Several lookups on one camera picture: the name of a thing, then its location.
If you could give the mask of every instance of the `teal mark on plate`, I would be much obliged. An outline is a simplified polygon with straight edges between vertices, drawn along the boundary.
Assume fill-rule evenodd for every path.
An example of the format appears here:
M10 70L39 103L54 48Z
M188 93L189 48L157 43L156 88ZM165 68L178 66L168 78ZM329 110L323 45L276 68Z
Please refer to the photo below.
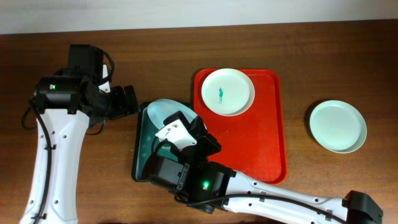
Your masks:
M220 92L220 104L223 103L223 89L220 87L220 89L218 90Z

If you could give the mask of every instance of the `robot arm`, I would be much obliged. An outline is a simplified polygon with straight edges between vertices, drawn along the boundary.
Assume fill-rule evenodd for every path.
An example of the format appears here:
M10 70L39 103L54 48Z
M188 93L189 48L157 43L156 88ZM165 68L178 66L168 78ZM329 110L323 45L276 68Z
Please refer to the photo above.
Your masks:
M103 64L106 56L112 66ZM42 78L30 101L38 123L32 188L21 224L76 224L76 182L86 130L138 111L132 86L110 88L114 65L90 45L71 45L68 67Z
M209 162L207 157L220 152L221 146L207 132L200 117L187 124L183 114L176 113L164 124L156 134L164 141L148 158L142 176L167 189L177 202L188 207L206 213L213 213L215 208L251 213L294 224L382 223L382 210L364 193L351 191L345 198L305 195ZM191 138L196 141L190 145ZM157 153L163 144L172 146L170 151L178 157L177 161Z

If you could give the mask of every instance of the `table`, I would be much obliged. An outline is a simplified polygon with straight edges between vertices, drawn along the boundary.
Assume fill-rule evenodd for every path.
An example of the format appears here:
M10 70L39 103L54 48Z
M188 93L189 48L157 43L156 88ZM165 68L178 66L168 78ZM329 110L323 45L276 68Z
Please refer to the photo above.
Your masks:
M40 77L66 66L70 44L92 44L116 64L112 85L134 85L139 101L189 101L201 68L267 68L282 88L289 175L281 184L306 194L366 192L384 223L398 220L398 20L315 22L186 29L112 30L0 36L0 222L22 217L32 182L37 131L21 128ZM308 132L319 100L352 104L368 137L336 154ZM166 190L131 179L137 115L86 136L80 156L79 223L266 222L254 215L213 215L174 202Z

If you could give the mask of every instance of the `wooden table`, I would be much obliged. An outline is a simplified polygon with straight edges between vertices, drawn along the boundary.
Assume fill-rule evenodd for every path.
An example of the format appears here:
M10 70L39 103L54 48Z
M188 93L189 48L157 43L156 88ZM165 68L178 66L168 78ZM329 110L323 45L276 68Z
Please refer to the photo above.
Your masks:
M0 36L1 223L18 222L32 182L37 131L23 130L21 116L39 78L66 65L70 44L109 52L116 63L112 84L134 85L140 102L189 101L201 68L275 71L289 167L280 186L324 196L366 192L384 210L384 223L398 220L398 20L389 20ZM348 102L362 113L368 137L361 149L337 154L312 139L307 109L324 99ZM133 115L86 136L76 193L79 223L266 220L207 215L175 203L166 190L134 182L136 126Z

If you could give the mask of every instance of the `brown wooden surface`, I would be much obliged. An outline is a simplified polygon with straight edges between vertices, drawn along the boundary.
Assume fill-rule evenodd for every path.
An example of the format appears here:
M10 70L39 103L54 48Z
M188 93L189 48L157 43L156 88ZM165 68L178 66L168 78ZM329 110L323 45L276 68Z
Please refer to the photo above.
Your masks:
M275 71L282 104L289 176L299 192L344 197L366 192L384 223L398 220L398 21L322 22L189 29L114 30L0 36L0 223L24 212L37 132L21 116L39 78L66 65L70 44L92 44L116 63L113 85L134 85L140 102L190 100L201 68ZM308 134L306 110L336 99L364 116L368 138L351 154L332 153ZM167 191L131 179L137 115L86 136L80 156L77 211L84 223L236 223L265 220L174 202Z

